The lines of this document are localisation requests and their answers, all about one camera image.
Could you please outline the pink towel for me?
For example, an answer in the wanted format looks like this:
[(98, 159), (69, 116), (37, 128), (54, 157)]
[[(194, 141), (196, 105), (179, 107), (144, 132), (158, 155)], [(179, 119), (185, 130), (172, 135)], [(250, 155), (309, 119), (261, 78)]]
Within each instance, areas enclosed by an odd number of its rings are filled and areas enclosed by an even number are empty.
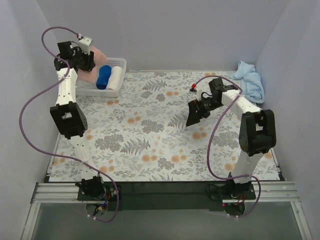
[(95, 84), (99, 76), (99, 69), (106, 65), (108, 58), (101, 50), (94, 46), (91, 46), (90, 50), (94, 53), (93, 61), (95, 67), (91, 71), (83, 71), (79, 69), (77, 78), (81, 81)]

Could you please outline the light blue towel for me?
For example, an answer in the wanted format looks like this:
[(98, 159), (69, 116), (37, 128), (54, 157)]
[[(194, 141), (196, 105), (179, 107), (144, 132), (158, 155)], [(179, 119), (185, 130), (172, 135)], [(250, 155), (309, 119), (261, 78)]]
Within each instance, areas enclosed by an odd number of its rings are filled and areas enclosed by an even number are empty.
[(233, 80), (240, 80), (240, 87), (244, 97), (255, 104), (265, 102), (265, 91), (261, 82), (260, 75), (256, 72), (254, 64), (248, 64), (244, 61), (238, 62), (238, 68), (231, 76)]

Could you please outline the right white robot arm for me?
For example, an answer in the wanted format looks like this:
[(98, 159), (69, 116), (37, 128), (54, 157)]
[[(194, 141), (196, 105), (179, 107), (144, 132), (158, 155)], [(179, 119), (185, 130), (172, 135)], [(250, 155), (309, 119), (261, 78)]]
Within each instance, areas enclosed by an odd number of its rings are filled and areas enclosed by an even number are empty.
[(196, 83), (191, 86), (190, 91), (196, 94), (196, 99), (188, 103), (186, 126), (200, 123), (201, 119), (208, 118), (212, 111), (223, 106), (226, 107), (224, 114), (232, 111), (240, 118), (238, 141), (241, 152), (236, 166), (223, 178), (224, 185), (209, 186), (209, 194), (214, 200), (243, 200), (254, 193), (252, 179), (258, 162), (276, 145), (275, 115), (272, 110), (262, 110), (248, 101), (237, 84), (225, 85), (224, 80), (225, 77), (213, 76), (208, 83), (209, 93), (197, 90)]

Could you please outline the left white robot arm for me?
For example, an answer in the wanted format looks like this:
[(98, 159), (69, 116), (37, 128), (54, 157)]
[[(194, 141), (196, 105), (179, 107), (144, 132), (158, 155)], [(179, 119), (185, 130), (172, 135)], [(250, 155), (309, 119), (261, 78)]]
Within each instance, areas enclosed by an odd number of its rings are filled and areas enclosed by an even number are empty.
[(106, 195), (106, 188), (100, 174), (89, 167), (94, 163), (87, 144), (88, 122), (76, 102), (78, 71), (91, 72), (96, 66), (90, 44), (82, 40), (76, 46), (72, 46), (71, 41), (57, 44), (59, 54), (54, 59), (54, 66), (58, 79), (63, 81), (58, 85), (57, 101), (50, 108), (50, 114), (60, 134), (68, 140), (76, 158), (82, 163), (81, 182), (76, 186), (84, 195), (101, 200)]

